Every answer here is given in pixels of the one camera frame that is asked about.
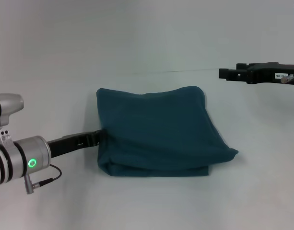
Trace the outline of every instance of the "sticker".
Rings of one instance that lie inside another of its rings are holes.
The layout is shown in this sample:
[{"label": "sticker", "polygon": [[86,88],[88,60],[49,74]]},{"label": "sticker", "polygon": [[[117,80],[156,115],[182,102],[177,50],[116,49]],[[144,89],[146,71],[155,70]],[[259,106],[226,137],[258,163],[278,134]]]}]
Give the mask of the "sticker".
[{"label": "sticker", "polygon": [[289,76],[288,73],[275,73],[275,79],[281,79],[287,76]]}]

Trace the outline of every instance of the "cable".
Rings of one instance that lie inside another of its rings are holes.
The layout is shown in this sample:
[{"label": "cable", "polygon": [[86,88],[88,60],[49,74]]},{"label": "cable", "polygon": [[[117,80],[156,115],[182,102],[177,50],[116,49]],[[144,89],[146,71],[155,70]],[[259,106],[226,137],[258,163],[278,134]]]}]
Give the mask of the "cable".
[{"label": "cable", "polygon": [[57,180],[58,178],[61,177],[62,172],[61,172],[61,170],[60,170],[59,167],[57,167],[57,166],[55,166],[55,165],[53,165],[53,164],[50,164],[50,166],[53,167],[53,168],[55,168],[55,169],[57,169],[57,170],[59,171],[59,175],[58,175],[58,177],[53,178],[53,181],[55,181],[55,180]]},{"label": "cable", "polygon": [[51,183],[51,182],[53,182],[53,181],[55,181],[55,180],[57,180],[58,178],[61,177],[62,172],[61,172],[60,168],[57,167],[57,166],[55,166],[55,165],[53,165],[53,164],[50,164],[50,166],[53,167],[53,168],[55,168],[55,169],[57,169],[57,170],[59,171],[59,175],[58,175],[58,177],[50,178],[50,179],[46,179],[46,180],[44,180],[44,181],[39,181],[39,182],[37,183],[37,184],[39,184],[39,187],[42,187],[42,186],[44,186],[44,185],[46,185],[46,184],[48,184],[48,183]]}]

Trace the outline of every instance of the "teal towel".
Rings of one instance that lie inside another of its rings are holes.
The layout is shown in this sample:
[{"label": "teal towel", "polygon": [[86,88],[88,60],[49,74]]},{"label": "teal towel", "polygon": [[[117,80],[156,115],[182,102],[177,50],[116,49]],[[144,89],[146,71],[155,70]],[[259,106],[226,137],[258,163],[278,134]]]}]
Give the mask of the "teal towel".
[{"label": "teal towel", "polygon": [[105,131],[98,165],[111,176],[206,176],[209,165],[238,153],[212,124],[198,87],[143,95],[99,89],[97,102]]}]

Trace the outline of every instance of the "green indicator light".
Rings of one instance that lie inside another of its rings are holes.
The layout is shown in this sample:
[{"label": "green indicator light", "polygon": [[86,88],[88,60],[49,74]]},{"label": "green indicator light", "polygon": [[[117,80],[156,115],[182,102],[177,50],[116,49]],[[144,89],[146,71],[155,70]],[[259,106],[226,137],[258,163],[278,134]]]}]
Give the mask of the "green indicator light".
[{"label": "green indicator light", "polygon": [[28,162],[28,167],[33,168],[37,165],[37,161],[36,159],[30,159],[30,161]]}]

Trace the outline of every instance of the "white backdrop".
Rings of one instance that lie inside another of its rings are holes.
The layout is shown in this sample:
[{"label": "white backdrop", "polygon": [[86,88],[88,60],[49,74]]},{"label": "white backdrop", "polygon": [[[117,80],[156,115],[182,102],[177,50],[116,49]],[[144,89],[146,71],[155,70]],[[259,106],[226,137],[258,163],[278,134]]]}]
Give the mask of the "white backdrop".
[{"label": "white backdrop", "polygon": [[33,195],[22,178],[0,186],[0,230],[294,230],[294,86],[218,79],[265,61],[294,63],[293,0],[0,0],[0,92],[25,102],[15,140],[99,129],[101,87],[196,85],[240,151],[195,178],[109,177],[97,147],[60,156],[63,176]]}]

